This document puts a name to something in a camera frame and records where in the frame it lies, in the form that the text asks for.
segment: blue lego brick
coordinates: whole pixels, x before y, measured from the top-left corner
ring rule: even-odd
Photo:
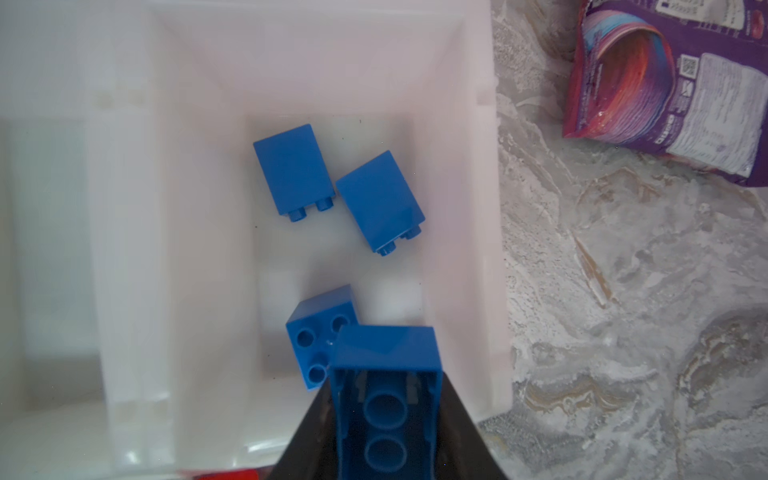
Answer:
[[[345,327],[329,371],[339,480],[432,480],[442,388],[435,331]]]
[[[398,238],[421,233],[424,214],[389,151],[340,178],[336,188],[368,245],[382,257],[395,249]]]
[[[349,285],[304,300],[291,314],[286,329],[308,390],[325,382],[333,344],[348,325],[357,325]]]
[[[277,213],[297,222],[306,217],[309,205],[319,211],[333,207],[336,194],[311,125],[259,140],[253,148]]]

